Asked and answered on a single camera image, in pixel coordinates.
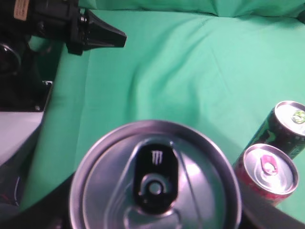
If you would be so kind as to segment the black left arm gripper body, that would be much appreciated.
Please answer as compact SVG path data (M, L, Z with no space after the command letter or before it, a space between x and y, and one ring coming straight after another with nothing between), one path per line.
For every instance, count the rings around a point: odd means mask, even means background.
M82 55L90 49L88 12L77 0L2 0L0 26L16 34L62 41L69 53Z

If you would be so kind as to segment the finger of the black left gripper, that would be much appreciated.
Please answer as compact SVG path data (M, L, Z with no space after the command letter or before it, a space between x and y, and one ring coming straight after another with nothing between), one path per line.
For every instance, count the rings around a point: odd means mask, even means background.
M123 48L127 35L101 20L92 11L86 9L81 15L83 30L83 49Z

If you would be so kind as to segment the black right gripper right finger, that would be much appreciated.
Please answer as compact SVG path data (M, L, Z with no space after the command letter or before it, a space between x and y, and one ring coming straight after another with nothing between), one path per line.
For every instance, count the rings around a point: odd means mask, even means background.
M238 179L242 198L240 229L303 229L304 223L278 210Z

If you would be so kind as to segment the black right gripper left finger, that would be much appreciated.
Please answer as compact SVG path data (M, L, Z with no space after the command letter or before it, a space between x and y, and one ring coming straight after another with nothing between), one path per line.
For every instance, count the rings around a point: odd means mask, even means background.
M71 229L69 195L74 173L44 198L0 222L2 229Z

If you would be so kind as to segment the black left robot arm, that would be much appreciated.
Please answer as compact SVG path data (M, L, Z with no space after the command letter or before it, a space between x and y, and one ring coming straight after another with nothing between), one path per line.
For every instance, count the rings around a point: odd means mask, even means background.
M0 218L18 212L19 168L33 152L53 89L37 60L32 36L66 44L68 52L125 45L121 30L99 19L76 0L3 0L0 3Z

